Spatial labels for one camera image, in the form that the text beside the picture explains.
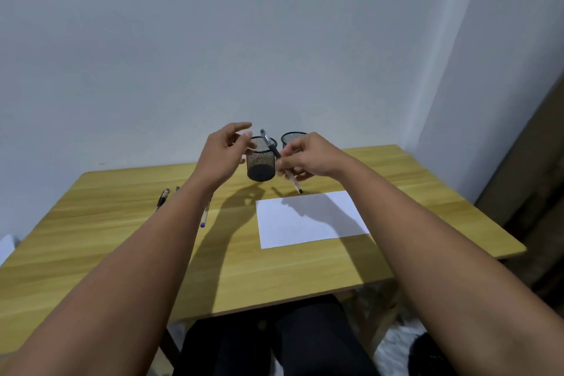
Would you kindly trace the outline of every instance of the wood grain surface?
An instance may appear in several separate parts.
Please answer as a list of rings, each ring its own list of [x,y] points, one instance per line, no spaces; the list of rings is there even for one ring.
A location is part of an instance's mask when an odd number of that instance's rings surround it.
[[[347,150],[496,258],[525,247],[398,146]],[[15,351],[62,298],[155,210],[162,190],[195,164],[88,172],[76,180],[0,267],[0,354]],[[326,177],[305,193],[342,186]],[[276,177],[256,183],[240,166],[211,201],[171,320],[233,312],[391,278],[369,235],[261,250],[255,201],[296,194]]]

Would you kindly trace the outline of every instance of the white object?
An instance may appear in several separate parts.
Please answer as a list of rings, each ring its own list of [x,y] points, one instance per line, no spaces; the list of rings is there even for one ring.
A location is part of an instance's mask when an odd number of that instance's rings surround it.
[[[11,253],[16,249],[14,237],[6,235],[0,239],[0,265],[2,265]]]
[[[261,248],[368,233],[346,192],[257,201]]]

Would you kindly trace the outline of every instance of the black mesh cup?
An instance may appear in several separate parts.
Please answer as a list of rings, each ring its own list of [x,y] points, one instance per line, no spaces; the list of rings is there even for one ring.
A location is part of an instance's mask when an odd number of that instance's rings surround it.
[[[278,143],[271,138],[274,145]],[[251,139],[257,145],[257,148],[247,155],[247,176],[255,181],[267,181],[274,177],[274,163],[276,158],[274,153],[268,148],[262,137],[256,136]]]
[[[282,140],[282,149],[286,147],[286,144],[290,143],[294,138],[298,138],[298,137],[302,137],[304,135],[306,135],[307,133],[305,132],[300,132],[300,131],[292,131],[292,132],[286,132],[286,134],[284,134],[281,138]]]

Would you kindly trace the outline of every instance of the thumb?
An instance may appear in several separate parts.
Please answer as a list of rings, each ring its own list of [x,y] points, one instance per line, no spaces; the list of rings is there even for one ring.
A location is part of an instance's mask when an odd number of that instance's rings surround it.
[[[284,157],[278,161],[278,166],[280,169],[292,169],[295,167],[302,167],[302,156],[301,152],[294,153],[293,155]]]
[[[235,151],[238,153],[239,156],[242,156],[243,153],[247,150],[247,147],[250,145],[250,140],[253,137],[253,133],[251,131],[247,131],[244,134],[241,134],[237,141],[233,144]]]

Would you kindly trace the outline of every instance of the person's left hand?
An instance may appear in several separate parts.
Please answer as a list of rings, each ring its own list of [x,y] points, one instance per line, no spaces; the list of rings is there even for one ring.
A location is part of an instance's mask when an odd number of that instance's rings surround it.
[[[237,165],[245,162],[243,155],[250,154],[256,147],[251,143],[251,131],[237,134],[237,131],[250,128],[251,125],[250,122],[230,123],[208,136],[193,176],[202,180],[210,192],[213,193],[228,180]]]

